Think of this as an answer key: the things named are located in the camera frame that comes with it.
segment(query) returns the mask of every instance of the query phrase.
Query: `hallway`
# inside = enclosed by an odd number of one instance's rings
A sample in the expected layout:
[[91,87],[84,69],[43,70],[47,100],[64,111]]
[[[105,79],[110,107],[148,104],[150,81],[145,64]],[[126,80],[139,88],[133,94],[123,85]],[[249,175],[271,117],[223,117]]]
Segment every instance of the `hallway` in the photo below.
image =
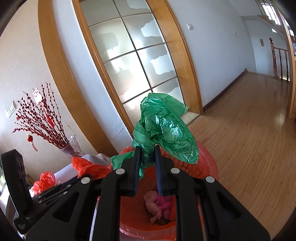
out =
[[295,124],[289,84],[245,74],[189,129],[223,184],[275,237],[296,206]]

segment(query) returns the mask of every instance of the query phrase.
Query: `white wall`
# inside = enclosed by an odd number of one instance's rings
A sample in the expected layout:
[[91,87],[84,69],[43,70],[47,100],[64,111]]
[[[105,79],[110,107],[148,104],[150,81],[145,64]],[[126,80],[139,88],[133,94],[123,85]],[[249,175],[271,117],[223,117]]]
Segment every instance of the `white wall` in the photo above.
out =
[[[282,35],[272,32],[271,27],[268,27],[261,21],[246,21],[246,24],[249,29],[249,33],[251,36],[253,49],[255,53],[256,59],[256,68],[257,73],[274,75],[273,68],[273,59],[272,59],[272,51],[270,47],[269,38],[273,39],[273,43],[275,47],[287,49],[287,45],[285,39]],[[263,39],[264,47],[261,46],[260,39]],[[282,54],[282,62],[283,62],[283,76],[286,76],[287,68],[286,68],[286,59],[284,52]],[[278,76],[280,76],[280,59],[278,50],[276,50],[276,60],[278,66]]]
[[240,16],[262,15],[255,0],[229,0]]
[[66,135],[76,134],[84,153],[97,154],[70,115],[52,79],[40,40],[37,3],[38,0],[26,1],[0,37],[0,151],[17,149],[23,156],[26,173],[35,180],[41,172],[62,169],[71,159],[36,135],[34,144],[39,151],[35,152],[25,132],[12,134],[17,127],[15,113],[8,119],[5,110],[23,96],[23,91],[31,94],[42,83],[52,85]]
[[[168,2],[178,19],[193,58],[203,106],[245,68],[256,72],[247,25],[228,0]],[[188,30],[187,23],[192,24],[194,30]]]
[[62,47],[80,91],[106,136],[118,152],[132,138],[120,118],[92,60],[71,0],[53,0]]

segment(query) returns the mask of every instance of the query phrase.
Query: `baseboard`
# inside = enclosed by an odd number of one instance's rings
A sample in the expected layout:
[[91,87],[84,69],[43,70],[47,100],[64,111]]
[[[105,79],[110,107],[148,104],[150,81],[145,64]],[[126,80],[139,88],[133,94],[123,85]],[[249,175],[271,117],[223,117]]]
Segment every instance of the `baseboard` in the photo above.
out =
[[209,103],[207,103],[202,109],[203,112],[205,112],[208,108],[210,108],[218,99],[220,99],[230,88],[233,86],[236,81],[238,81],[244,74],[249,73],[247,69],[244,69],[244,71],[235,78],[234,81],[232,81],[224,90],[222,90],[214,99],[212,99]]

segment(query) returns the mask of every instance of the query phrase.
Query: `red plastic bag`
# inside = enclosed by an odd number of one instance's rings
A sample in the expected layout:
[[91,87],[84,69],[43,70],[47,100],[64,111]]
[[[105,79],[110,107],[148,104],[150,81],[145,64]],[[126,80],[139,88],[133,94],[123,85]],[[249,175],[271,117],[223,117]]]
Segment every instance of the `red plastic bag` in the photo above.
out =
[[34,191],[34,196],[40,194],[47,190],[50,187],[55,185],[55,176],[52,172],[46,171],[41,173],[40,181],[34,182],[34,186],[32,187],[32,191]]
[[[175,167],[182,169],[195,178],[206,178],[213,176],[218,180],[218,168],[216,161],[209,151],[200,143],[196,142],[199,149],[199,157],[197,164],[189,164],[182,162],[170,154],[163,148],[160,148],[161,155],[173,160]],[[127,147],[122,153],[134,150],[131,146]],[[148,191],[157,191],[155,167],[146,168],[142,180],[139,181],[137,195],[131,197],[121,197],[120,208],[120,230],[122,233],[130,237],[145,239],[145,240],[176,240],[176,221],[169,222],[165,225],[151,224],[151,214],[147,211],[143,196]],[[172,196],[172,209],[170,219],[175,220],[175,197]],[[198,210],[201,214],[201,207],[198,203]]]
[[108,167],[93,164],[92,162],[78,156],[72,157],[72,166],[78,171],[78,177],[90,174],[93,180],[104,178],[108,173],[112,172],[112,169]]

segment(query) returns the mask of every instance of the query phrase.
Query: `plastic bag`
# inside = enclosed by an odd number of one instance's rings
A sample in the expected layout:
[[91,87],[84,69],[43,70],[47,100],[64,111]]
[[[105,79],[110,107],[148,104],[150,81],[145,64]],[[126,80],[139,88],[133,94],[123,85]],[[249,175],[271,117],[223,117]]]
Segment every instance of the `plastic bag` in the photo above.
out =
[[55,176],[52,172],[46,171],[44,173],[41,173],[40,181],[34,182],[34,185],[32,187],[34,196],[44,192],[45,190],[47,190],[50,187],[53,187],[54,185],[55,185]]
[[108,167],[93,164],[92,162],[78,156],[72,157],[72,166],[78,171],[78,177],[90,174],[93,180],[104,178],[108,173],[112,172],[112,169]]
[[113,169],[115,170],[120,168],[123,160],[133,157],[134,154],[135,154],[135,149],[133,148],[133,150],[130,152],[126,152],[124,154],[119,154],[111,157],[111,163],[112,163]]
[[[190,176],[203,179],[212,176],[219,180],[218,168],[216,162],[209,151],[198,141],[196,144],[199,149],[199,157],[197,164],[188,164],[178,160],[160,148],[162,156],[173,160],[175,167],[189,173]],[[133,150],[131,146],[127,147],[122,153]],[[146,168],[145,175],[139,181],[138,192],[134,198],[121,197],[120,208],[120,230],[122,233],[145,240],[176,240],[176,222],[172,221],[166,225],[151,224],[151,214],[147,212],[145,200],[143,196],[148,191],[157,192],[157,182],[155,167]],[[201,207],[198,203],[198,210],[201,215]],[[175,220],[175,197],[172,196],[172,209],[170,212],[170,220]]]
[[[174,97],[149,93],[141,102],[141,119],[133,131],[132,147],[140,146],[142,160],[140,178],[143,169],[152,167],[154,163],[154,146],[162,146],[173,157],[196,164],[198,148],[189,129],[182,121],[181,116],[188,110],[184,104]],[[114,169],[121,167],[120,155],[111,159]]]

